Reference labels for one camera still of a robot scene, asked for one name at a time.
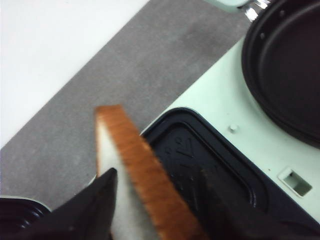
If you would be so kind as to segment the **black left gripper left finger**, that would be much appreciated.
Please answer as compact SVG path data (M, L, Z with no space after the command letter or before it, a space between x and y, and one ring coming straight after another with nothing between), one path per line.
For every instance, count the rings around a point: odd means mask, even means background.
M66 203L2 240L111 240L118 176L110 168Z

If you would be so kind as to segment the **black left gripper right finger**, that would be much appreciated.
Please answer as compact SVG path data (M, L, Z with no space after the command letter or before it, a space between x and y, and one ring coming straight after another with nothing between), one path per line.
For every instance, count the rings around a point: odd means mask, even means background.
M199 171L206 211L201 221L210 240L318 240L319 235L296 234L287 226L252 207L220 177Z

